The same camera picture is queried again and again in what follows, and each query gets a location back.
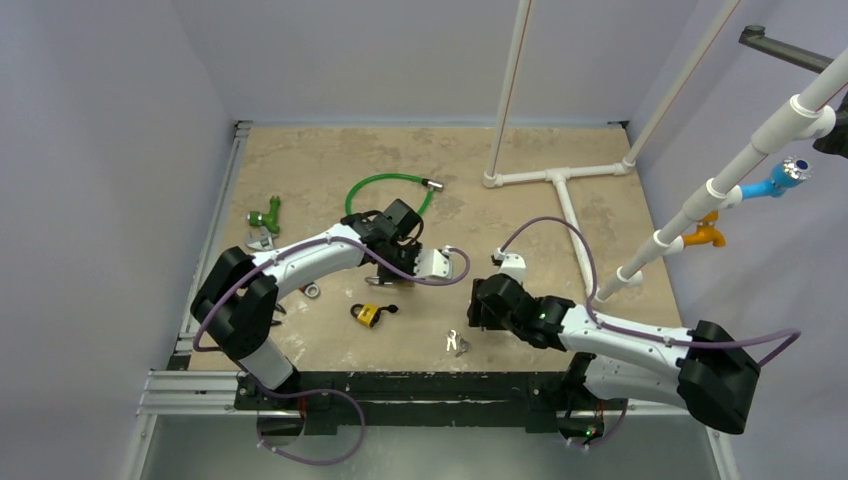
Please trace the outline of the large brass padlock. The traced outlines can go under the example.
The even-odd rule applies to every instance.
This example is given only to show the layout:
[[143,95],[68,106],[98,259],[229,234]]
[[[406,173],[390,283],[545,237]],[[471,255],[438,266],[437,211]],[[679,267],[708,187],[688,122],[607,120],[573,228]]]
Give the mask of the large brass padlock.
[[414,282],[404,279],[386,279],[379,276],[367,276],[364,281],[369,286],[394,289],[408,289],[415,286]]

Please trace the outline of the small yellow padlock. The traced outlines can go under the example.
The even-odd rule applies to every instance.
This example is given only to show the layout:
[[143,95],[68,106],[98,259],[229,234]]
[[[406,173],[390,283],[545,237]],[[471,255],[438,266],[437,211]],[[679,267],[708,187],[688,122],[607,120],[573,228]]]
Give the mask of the small yellow padlock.
[[366,328],[374,328],[380,321],[383,313],[397,313],[399,310],[395,304],[378,306],[375,304],[354,304],[350,307],[350,315]]

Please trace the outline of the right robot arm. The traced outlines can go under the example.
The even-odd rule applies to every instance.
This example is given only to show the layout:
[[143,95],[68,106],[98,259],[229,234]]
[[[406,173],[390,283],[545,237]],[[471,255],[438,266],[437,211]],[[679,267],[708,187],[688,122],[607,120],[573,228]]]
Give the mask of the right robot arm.
[[506,274],[474,280],[467,317],[472,327],[508,331],[537,349],[573,352],[574,372],[561,381],[573,406],[638,399],[682,408],[727,434],[745,431],[761,368],[714,322],[638,324],[569,299],[534,297]]

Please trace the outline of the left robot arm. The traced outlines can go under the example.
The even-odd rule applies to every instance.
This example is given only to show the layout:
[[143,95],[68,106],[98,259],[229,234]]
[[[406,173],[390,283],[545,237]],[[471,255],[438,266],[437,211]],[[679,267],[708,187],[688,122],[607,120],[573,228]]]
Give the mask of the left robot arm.
[[411,275],[423,226],[400,199],[385,210],[354,213],[326,231],[290,246],[248,254],[220,254],[190,305],[191,316],[217,348],[252,375],[272,408],[292,405],[298,370],[270,338],[273,314],[285,296],[342,270],[380,264]]

